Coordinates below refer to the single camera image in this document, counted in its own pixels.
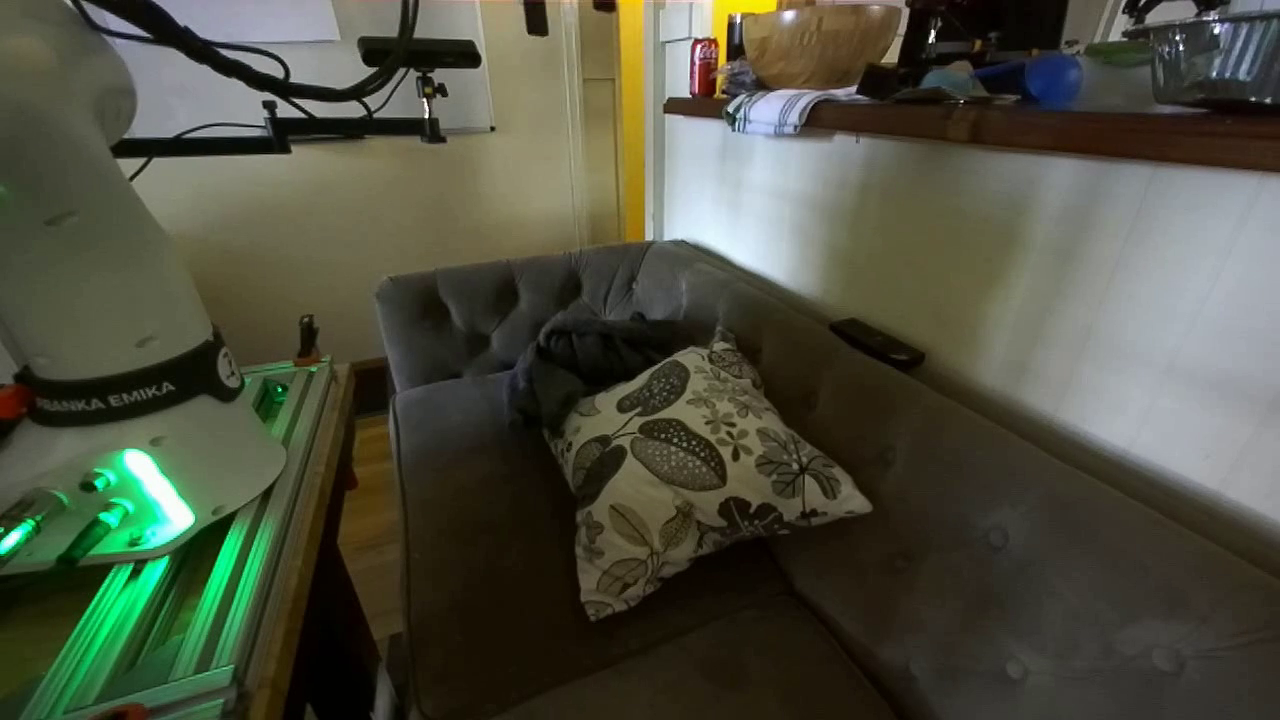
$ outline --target couch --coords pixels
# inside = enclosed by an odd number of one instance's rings
[[[573,502],[509,374],[587,305],[727,326],[870,515],[695,561],[584,622]],[[393,277],[402,688],[431,720],[1276,720],[1280,576],[838,343],[695,245]]]

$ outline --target wooden ledge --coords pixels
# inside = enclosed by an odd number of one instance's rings
[[[722,99],[666,99],[665,112],[718,122]],[[814,105],[803,130],[1280,171],[1280,118]]]

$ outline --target green led light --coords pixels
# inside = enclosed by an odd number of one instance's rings
[[[164,535],[174,535],[194,525],[190,503],[174,497],[170,480],[158,471],[158,463],[149,453],[129,448],[129,453],[119,453],[119,459],[125,459],[129,476],[136,476],[139,490],[156,502],[156,508],[167,525]]]
[[[18,519],[12,533],[0,535],[0,561],[12,561],[32,535],[34,535],[38,519]]]

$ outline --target white wall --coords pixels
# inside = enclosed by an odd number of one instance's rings
[[[665,237],[1280,519],[1280,175],[665,130]]]
[[[240,359],[286,356],[299,311],[317,311],[330,356],[380,356],[373,287],[382,277],[587,242],[563,161],[578,138],[568,126],[560,3],[553,40],[525,35],[520,3],[481,7],[493,138],[158,161],[136,185]]]

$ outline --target leaf print pillow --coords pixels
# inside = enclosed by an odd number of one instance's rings
[[[593,622],[727,543],[870,511],[851,476],[779,419],[727,337],[578,401],[553,453],[577,502]]]

